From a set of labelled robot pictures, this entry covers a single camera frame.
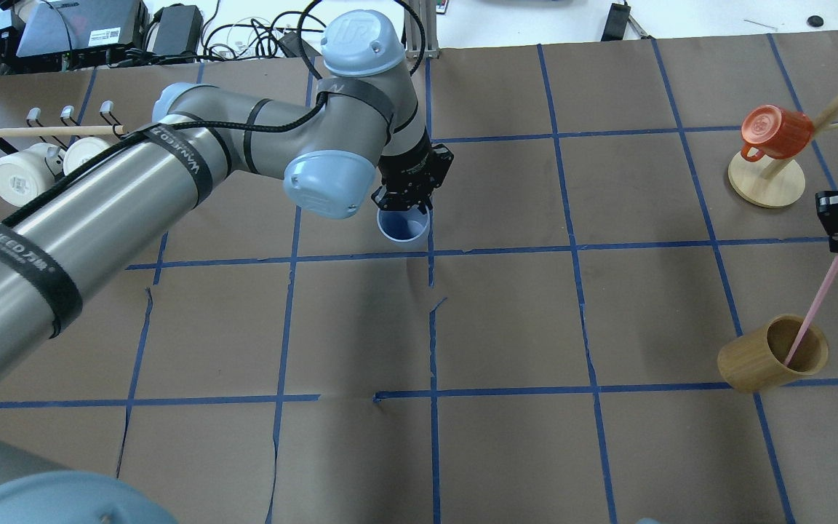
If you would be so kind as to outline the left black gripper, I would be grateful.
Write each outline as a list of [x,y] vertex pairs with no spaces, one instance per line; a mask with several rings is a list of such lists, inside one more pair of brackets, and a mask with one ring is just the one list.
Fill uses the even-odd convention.
[[443,185],[455,155],[445,145],[422,138],[412,149],[382,156],[378,163],[381,186],[372,193],[380,211],[428,213],[432,194]]

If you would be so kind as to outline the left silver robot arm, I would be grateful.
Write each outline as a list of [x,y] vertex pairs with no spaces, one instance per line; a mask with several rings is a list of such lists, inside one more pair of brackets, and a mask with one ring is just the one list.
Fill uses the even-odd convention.
[[[322,34],[311,108],[203,84],[167,86],[153,120],[0,221],[0,381],[131,258],[237,170],[282,182],[300,209],[431,209],[452,162],[419,122],[407,51],[386,15],[358,9]],[[0,523],[173,523],[130,485],[0,441]]]

